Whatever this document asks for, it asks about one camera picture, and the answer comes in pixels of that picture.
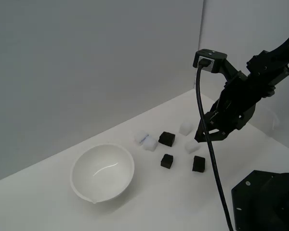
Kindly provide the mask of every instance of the table surface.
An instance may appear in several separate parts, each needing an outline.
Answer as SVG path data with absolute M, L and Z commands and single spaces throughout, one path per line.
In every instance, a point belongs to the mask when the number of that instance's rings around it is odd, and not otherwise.
M 205 111 L 212 103 L 203 96 Z M 194 124 L 187 137 L 178 133 L 185 120 Z M 0 180 L 0 231 L 228 230 L 206 143 L 192 154 L 184 149 L 198 122 L 196 97 L 191 90 Z M 163 131 L 176 134 L 174 146 L 159 144 L 154 152 L 143 150 L 132 141 L 133 134 L 141 129 L 156 139 Z M 69 174 L 78 156 L 105 142 L 130 151 L 135 174 L 120 197 L 94 205 L 74 194 Z M 231 189 L 250 172 L 289 172 L 289 149 L 250 124 L 226 140 L 214 142 L 214 149 L 232 219 Z M 160 166 L 165 153 L 174 156 L 171 169 Z M 204 173 L 192 172 L 194 155 L 206 158 Z

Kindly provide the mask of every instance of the white cube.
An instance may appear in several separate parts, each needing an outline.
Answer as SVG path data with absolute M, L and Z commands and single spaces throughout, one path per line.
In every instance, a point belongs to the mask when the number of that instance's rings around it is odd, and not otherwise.
M 136 142 L 137 145 L 142 145 L 145 139 L 149 136 L 148 133 L 145 131 L 139 131 L 135 136 L 134 136 L 134 141 Z
M 154 151 L 156 146 L 158 145 L 158 141 L 154 139 L 152 136 L 148 136 L 143 142 L 143 148 L 148 151 Z
M 187 150 L 189 154 L 193 153 L 199 148 L 200 148 L 200 145 L 196 140 L 191 140 L 185 144 L 185 149 Z
M 190 122 L 183 122 L 180 126 L 179 133 L 187 136 L 193 130 L 193 124 Z

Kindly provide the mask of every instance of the sponge cube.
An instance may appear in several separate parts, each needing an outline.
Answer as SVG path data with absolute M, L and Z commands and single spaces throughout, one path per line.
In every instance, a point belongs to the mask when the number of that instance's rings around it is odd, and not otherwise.
M 158 145 L 158 141 L 155 140 L 152 136 L 147 136 L 147 138 L 143 142 L 143 148 L 145 150 L 153 152 Z
M 173 163 L 173 155 L 165 154 L 163 159 L 160 162 L 160 165 L 165 168 L 171 168 Z
M 145 141 L 145 139 L 149 136 L 148 133 L 146 133 L 145 131 L 139 131 L 137 132 L 137 134 L 134 136 L 134 140 L 136 142 L 136 144 L 138 144 L 139 146 L 143 144 L 143 142 Z
M 166 146 L 172 147 L 174 139 L 175 139 L 174 134 L 165 131 L 159 136 L 158 142 Z
M 193 171 L 204 172 L 206 159 L 200 156 L 194 156 Z
M 180 125 L 179 133 L 187 136 L 193 130 L 193 124 L 190 122 L 183 122 Z
M 198 144 L 198 142 L 196 140 L 191 140 L 189 142 L 187 142 L 185 144 L 185 149 L 188 152 L 188 154 L 193 153 L 194 151 L 196 151 L 197 149 L 199 149 L 200 145 Z

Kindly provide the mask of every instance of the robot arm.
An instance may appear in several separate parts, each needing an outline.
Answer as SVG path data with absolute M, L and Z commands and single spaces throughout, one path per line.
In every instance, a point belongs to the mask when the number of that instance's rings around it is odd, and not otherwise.
M 205 123 L 212 141 L 221 141 L 234 130 L 240 130 L 254 114 L 256 103 L 274 95 L 275 85 L 289 76 L 289 38 L 275 50 L 262 51 L 247 62 L 250 74 L 237 71 L 228 61 L 227 55 L 217 51 L 202 49 L 196 52 L 193 67 L 197 68 L 201 59 L 209 59 L 211 64 L 203 70 L 221 73 L 226 78 L 224 90 L 219 99 L 205 114 Z M 206 141 L 199 123 L 195 140 Z

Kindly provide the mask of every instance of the gray wall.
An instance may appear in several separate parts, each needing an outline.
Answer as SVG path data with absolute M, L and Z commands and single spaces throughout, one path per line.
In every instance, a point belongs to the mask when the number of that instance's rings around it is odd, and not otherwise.
M 0 0 L 0 179 L 191 89 L 201 14 L 202 0 Z
M 253 55 L 277 48 L 288 37 L 289 0 L 205 0 L 200 48 L 227 53 L 245 74 Z M 201 83 L 202 92 L 216 100 L 225 79 L 203 72 Z M 289 77 L 273 97 L 257 104 L 251 124 L 289 147 Z

